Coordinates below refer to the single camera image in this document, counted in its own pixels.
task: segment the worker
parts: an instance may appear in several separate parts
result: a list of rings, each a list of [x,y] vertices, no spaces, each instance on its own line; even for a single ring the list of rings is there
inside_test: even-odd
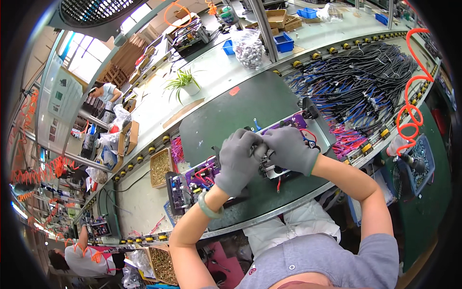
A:
[[[67,271],[71,269],[80,277],[105,277],[115,275],[125,267],[125,254],[121,250],[117,253],[103,253],[101,256],[97,256],[100,254],[98,251],[103,252],[111,249],[113,248],[89,246],[87,225],[82,224],[78,243],[67,246],[64,252],[60,249],[49,250],[48,258],[56,270]]]
[[[316,223],[315,214],[303,216],[313,225],[308,235],[297,234],[297,228],[292,228],[293,232],[287,230],[281,236],[278,226],[262,227],[261,238],[255,234],[249,237],[250,247],[252,251],[257,249],[258,256],[237,288],[394,288],[399,270],[398,245],[380,187],[357,168],[306,146],[294,127],[271,129],[263,136],[238,129],[223,142],[219,153],[221,173],[216,176],[215,185],[207,193],[201,193],[198,202],[175,225],[170,236],[171,258],[179,286],[182,289],[217,288],[195,244],[208,222],[223,215],[222,205],[228,198],[238,196],[257,173],[266,146],[274,151],[268,156],[273,164],[305,176],[325,178],[359,201],[361,243],[357,255],[344,250],[333,236],[336,232],[332,228],[323,232],[325,222]],[[325,221],[326,216],[320,216],[321,221]],[[276,236],[271,239],[268,232]]]
[[[113,103],[119,100],[119,98],[122,96],[122,92],[118,90],[117,87],[112,83],[96,81],[93,87],[90,89],[88,96],[92,98],[99,98],[103,102],[101,105],[101,108],[103,108],[107,102]]]

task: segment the potted plant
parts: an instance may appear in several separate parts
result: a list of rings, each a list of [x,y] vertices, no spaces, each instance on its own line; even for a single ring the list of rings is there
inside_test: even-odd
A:
[[[194,76],[191,73],[191,69],[186,69],[186,70],[179,69],[176,72],[176,79],[167,80],[167,81],[169,81],[169,84],[165,87],[165,89],[171,90],[169,101],[170,101],[172,94],[175,92],[176,99],[181,103],[181,99],[180,99],[181,89],[184,89],[188,93],[189,96],[196,95],[201,89],[197,81],[194,79]]]

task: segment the fan grille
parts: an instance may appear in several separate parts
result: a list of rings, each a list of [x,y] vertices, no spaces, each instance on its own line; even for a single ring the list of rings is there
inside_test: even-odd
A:
[[[95,27],[116,18],[145,0],[62,0],[60,15],[71,27]]]

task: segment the white workbench surface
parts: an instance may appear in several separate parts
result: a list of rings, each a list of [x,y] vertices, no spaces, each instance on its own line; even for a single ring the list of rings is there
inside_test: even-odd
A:
[[[386,26],[375,20],[374,14],[367,14],[364,11],[353,14],[354,12],[354,8],[345,8],[343,11],[343,21],[338,23],[303,23],[303,27],[289,33],[298,48],[296,47],[292,52],[283,54],[278,53],[279,59],[282,60],[295,53],[301,54],[304,50],[317,49],[331,43],[359,37],[365,34],[385,34],[389,31]],[[413,23],[401,20],[401,23],[398,25],[393,25],[393,30],[408,30],[406,24],[413,27]],[[133,120],[140,123],[138,145],[130,155],[125,157],[125,160],[129,161],[132,157],[136,156],[141,149],[149,145],[153,139],[165,133],[169,127],[176,124],[195,109],[198,109],[208,101],[233,88],[244,80],[264,71],[265,68],[271,65],[269,59],[263,55],[260,71],[244,68],[233,55],[227,56],[222,51],[221,47],[222,45],[220,44],[215,46],[186,65],[185,68],[191,68],[192,71],[204,71],[195,74],[202,90],[193,97],[189,97],[182,92],[181,97],[183,105],[187,105],[201,98],[204,98],[205,101],[165,128],[163,125],[179,112],[179,110],[183,108],[183,105],[177,103],[173,97],[169,102],[168,98],[170,92],[164,93],[163,90],[162,84],[165,83],[165,79],[168,79],[168,76],[166,76],[165,79],[163,79],[162,76],[165,73],[168,74],[170,65],[156,73],[157,79],[152,81],[149,87],[145,89],[145,93],[148,92],[150,94],[145,96],[142,103],[137,105],[136,109],[132,112]],[[148,170],[149,164],[147,163],[125,178],[119,184],[118,190],[127,188]],[[146,175],[146,177],[137,182],[130,190],[117,193],[116,198],[117,204],[121,208],[133,213],[130,214],[117,209],[119,212],[121,234],[127,237],[128,233],[133,230],[136,230],[140,234],[149,233],[157,221],[165,215],[163,205],[168,200],[168,195],[166,188],[160,190],[152,188],[149,175]],[[156,233],[171,229],[172,226],[168,218],[166,218],[165,221],[162,221]]]

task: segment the jade bangle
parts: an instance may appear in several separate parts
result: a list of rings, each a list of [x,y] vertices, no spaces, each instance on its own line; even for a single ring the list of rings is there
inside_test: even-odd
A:
[[[207,217],[209,217],[210,219],[219,219],[219,218],[223,217],[223,213],[225,212],[225,209],[223,208],[223,206],[220,207],[220,209],[218,210],[218,213],[215,213],[205,203],[205,199],[204,199],[205,194],[206,193],[203,191],[199,195],[199,198],[198,198],[199,207],[202,210],[202,212],[204,212],[204,214]]]

